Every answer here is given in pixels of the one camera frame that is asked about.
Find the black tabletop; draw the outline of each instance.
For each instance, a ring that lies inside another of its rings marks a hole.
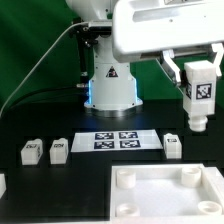
[[[87,115],[78,103],[26,104],[0,121],[0,173],[7,191],[0,199],[0,222],[109,220],[112,165],[203,163],[224,173],[224,110],[216,105],[205,132],[189,130],[182,102],[144,102],[141,113],[123,118]],[[69,153],[65,165],[51,165],[54,140],[76,132],[155,129],[182,142],[181,160],[167,160],[163,150]],[[22,166],[20,151],[28,140],[43,141],[37,166]]]

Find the white plastic part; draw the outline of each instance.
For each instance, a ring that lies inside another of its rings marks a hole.
[[[0,199],[6,191],[5,175],[0,174]]]
[[[183,168],[201,170],[201,184],[197,188],[181,183]],[[131,189],[117,187],[117,171],[136,172],[136,185]],[[202,164],[113,166],[111,175],[110,221],[119,223],[156,224],[223,224],[224,215],[198,215],[202,201],[218,203],[224,208],[224,178],[215,167]],[[123,204],[139,207],[139,217],[118,217],[117,208]]]
[[[163,137],[163,147],[167,159],[181,159],[182,158],[182,144],[178,135],[170,133]]]
[[[206,130],[208,118],[206,116],[189,117],[190,129],[195,132],[202,132]]]
[[[183,97],[183,107],[189,115],[192,131],[206,129],[207,115],[215,113],[216,66],[209,61],[184,65],[188,84]]]
[[[41,139],[28,141],[21,151],[23,165],[37,165],[43,154],[43,143]]]
[[[202,201],[198,204],[199,215],[222,215],[222,206],[213,201]]]
[[[51,164],[65,164],[68,157],[68,140],[54,140],[50,149]]]
[[[117,217],[136,217],[140,216],[139,207],[135,204],[121,204],[116,208]]]
[[[199,187],[201,185],[200,168],[183,168],[181,174],[181,183],[185,187]]]
[[[135,187],[136,173],[132,169],[119,169],[117,171],[117,187],[130,189]]]

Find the white plastic tray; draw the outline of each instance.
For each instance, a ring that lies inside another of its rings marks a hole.
[[[201,185],[188,188],[181,184],[182,168],[200,168]],[[117,187],[117,171],[136,173],[134,188]],[[213,201],[224,208],[224,179],[217,168],[195,165],[113,166],[111,180],[111,220],[122,223],[224,223],[224,216],[198,215],[201,201]],[[135,204],[139,217],[116,217],[116,208],[122,204]]]

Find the warning label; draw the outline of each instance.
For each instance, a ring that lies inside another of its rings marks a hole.
[[[116,78],[118,77],[117,72],[115,71],[114,67],[111,66],[110,70],[107,73],[107,78]]]

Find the white box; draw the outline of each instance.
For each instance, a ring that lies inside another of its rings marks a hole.
[[[172,134],[164,135],[163,147],[167,159],[181,159],[182,145],[178,135],[172,135]]]
[[[6,191],[5,175],[0,174],[0,198],[3,196]]]
[[[50,149],[51,164],[65,164],[68,157],[68,140],[61,138],[53,141]]]
[[[37,165],[43,154],[43,143],[41,139],[28,141],[21,151],[23,165]]]

